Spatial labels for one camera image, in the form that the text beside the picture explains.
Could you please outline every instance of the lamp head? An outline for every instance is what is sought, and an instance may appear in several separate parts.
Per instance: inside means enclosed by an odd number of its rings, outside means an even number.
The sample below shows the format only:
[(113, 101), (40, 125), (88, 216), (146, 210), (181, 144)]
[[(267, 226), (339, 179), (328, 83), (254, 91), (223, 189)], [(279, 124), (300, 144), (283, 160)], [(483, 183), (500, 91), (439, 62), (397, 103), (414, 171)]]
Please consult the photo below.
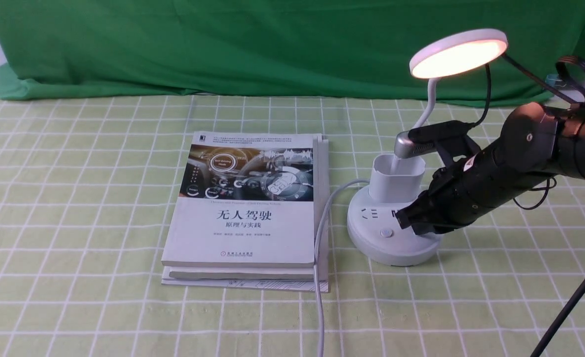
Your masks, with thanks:
[(431, 43), (413, 55), (409, 70), (416, 78), (440, 78), (480, 67), (503, 54), (506, 34), (496, 29), (477, 29)]

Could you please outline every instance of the robotic arm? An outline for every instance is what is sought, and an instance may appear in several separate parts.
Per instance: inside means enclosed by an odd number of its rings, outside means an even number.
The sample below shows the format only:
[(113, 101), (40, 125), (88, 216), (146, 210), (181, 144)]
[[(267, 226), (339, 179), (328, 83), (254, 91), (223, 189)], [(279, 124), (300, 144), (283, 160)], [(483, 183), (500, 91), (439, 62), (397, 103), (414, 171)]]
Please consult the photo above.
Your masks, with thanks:
[[(482, 150), (467, 136), (454, 136), (467, 125), (443, 122), (399, 135), (399, 151), (404, 152), (407, 142), (414, 148), (429, 145), (445, 163), (434, 172), (429, 188), (397, 212), (402, 229), (411, 227), (417, 235), (448, 233), (551, 177), (585, 180), (585, 108), (524, 104), (508, 115), (500, 136)], [(441, 138), (442, 132), (447, 137)], [(453, 161), (458, 154), (466, 157)]]

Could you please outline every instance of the round power strip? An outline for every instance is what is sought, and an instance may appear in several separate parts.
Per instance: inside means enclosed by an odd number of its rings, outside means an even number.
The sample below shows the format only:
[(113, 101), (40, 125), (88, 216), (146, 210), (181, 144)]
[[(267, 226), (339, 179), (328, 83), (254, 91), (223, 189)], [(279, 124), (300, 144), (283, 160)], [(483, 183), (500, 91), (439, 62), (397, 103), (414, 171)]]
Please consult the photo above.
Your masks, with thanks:
[(359, 190), (348, 208), (348, 233), (363, 254), (388, 266), (415, 266), (435, 255), (440, 236), (417, 236), (411, 228), (401, 229), (395, 212), (410, 204), (378, 203), (370, 197), (369, 186)]

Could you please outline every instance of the book cover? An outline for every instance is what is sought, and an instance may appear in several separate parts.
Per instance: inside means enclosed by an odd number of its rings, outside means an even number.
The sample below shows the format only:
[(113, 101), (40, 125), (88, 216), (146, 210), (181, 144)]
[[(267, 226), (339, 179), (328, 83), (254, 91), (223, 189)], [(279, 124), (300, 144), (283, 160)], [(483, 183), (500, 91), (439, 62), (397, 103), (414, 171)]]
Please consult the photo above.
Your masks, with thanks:
[(162, 263), (312, 267), (317, 135), (193, 134)]

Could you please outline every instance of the white cup holder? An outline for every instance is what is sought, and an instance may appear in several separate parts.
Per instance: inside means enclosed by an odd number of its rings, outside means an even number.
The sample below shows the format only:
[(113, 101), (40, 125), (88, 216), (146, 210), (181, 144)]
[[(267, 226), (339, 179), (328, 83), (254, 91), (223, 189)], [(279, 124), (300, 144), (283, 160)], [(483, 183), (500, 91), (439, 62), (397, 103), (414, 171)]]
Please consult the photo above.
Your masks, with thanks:
[(416, 199), (421, 191), (424, 160), (420, 157), (399, 159), (392, 172), (395, 155), (381, 154), (374, 158), (369, 195), (380, 203), (405, 203)]

